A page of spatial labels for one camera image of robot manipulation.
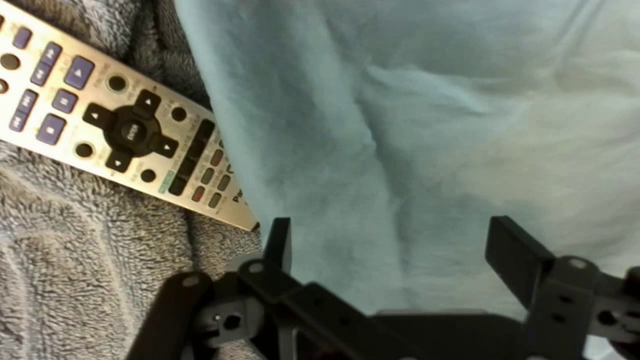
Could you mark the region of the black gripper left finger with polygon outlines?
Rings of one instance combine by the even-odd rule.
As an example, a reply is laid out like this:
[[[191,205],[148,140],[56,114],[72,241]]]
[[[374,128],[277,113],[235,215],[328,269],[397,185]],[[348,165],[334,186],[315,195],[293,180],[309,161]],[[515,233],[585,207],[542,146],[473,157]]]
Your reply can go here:
[[[282,273],[288,273],[291,269],[291,247],[289,247],[289,221],[288,219],[276,219],[271,223],[264,259],[271,263]]]

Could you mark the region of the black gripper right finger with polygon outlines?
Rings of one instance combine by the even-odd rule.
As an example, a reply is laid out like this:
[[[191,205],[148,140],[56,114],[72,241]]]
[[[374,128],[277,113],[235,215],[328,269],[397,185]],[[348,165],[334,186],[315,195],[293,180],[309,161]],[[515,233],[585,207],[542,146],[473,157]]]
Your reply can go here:
[[[555,257],[510,216],[491,216],[483,259],[515,300],[530,309]]]

